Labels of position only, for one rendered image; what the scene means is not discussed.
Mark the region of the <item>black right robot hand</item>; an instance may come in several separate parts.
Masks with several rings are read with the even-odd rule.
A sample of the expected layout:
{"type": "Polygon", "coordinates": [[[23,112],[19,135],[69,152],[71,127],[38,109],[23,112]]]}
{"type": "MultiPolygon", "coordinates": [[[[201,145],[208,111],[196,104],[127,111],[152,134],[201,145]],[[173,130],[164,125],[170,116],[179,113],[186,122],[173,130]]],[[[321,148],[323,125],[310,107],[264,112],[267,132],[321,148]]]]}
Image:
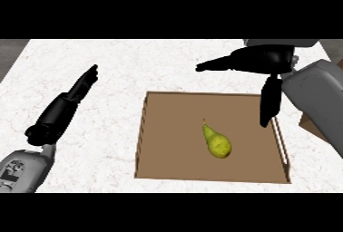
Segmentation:
{"type": "Polygon", "coordinates": [[[282,80],[278,76],[291,71],[292,52],[292,45],[255,45],[236,49],[227,56],[195,65],[198,72],[235,70],[267,74],[260,98],[260,125],[263,127],[279,113],[282,80]]]}

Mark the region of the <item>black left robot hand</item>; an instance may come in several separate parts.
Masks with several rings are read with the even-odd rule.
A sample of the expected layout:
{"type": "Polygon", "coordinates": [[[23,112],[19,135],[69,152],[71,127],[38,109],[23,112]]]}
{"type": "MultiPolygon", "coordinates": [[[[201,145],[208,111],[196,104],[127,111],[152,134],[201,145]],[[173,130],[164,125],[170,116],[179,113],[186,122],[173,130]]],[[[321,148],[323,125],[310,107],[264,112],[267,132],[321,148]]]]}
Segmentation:
{"type": "Polygon", "coordinates": [[[62,92],[50,102],[35,124],[26,129],[26,141],[34,146],[53,144],[60,139],[78,104],[97,81],[97,65],[94,64],[80,76],[68,92],[62,92]]]}

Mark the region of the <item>brown cardboard box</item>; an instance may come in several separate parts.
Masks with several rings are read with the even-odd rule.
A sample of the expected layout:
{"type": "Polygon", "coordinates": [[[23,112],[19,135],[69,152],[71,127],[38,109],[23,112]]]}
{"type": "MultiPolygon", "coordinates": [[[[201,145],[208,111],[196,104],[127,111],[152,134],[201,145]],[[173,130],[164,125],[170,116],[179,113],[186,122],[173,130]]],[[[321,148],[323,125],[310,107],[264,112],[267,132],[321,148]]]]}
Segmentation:
{"type": "Polygon", "coordinates": [[[322,139],[325,142],[329,142],[326,139],[329,136],[329,128],[325,125],[315,123],[304,113],[301,114],[298,126],[319,139],[322,139]]]}

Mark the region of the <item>brown wooden tray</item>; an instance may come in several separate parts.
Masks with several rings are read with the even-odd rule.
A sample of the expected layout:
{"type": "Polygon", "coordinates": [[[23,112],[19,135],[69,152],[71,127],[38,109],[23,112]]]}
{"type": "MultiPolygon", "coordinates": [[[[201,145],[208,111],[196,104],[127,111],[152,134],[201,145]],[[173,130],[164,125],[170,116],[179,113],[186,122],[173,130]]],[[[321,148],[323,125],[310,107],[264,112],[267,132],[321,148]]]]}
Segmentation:
{"type": "Polygon", "coordinates": [[[278,123],[260,125],[260,96],[149,92],[136,146],[136,176],[289,183],[278,123]]]}

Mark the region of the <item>yellow-green pear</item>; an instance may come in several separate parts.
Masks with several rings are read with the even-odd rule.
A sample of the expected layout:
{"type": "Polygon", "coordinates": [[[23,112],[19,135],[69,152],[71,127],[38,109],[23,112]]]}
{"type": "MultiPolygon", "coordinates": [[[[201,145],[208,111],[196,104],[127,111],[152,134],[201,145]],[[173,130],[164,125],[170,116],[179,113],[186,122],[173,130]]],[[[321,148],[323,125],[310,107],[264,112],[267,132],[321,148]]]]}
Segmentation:
{"type": "Polygon", "coordinates": [[[226,136],[217,133],[207,124],[202,125],[202,132],[207,142],[207,150],[210,154],[219,158],[224,159],[232,152],[232,144],[226,136]]]}

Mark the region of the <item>grey appliance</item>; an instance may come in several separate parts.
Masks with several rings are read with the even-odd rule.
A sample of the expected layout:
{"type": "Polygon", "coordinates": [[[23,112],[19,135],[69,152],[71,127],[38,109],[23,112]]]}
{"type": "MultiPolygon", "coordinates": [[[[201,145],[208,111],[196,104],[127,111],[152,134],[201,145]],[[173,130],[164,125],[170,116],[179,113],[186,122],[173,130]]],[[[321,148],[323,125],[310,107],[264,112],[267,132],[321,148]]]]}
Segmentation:
{"type": "Polygon", "coordinates": [[[281,44],[291,45],[294,47],[309,48],[318,42],[318,39],[244,39],[245,46],[281,44]]]}

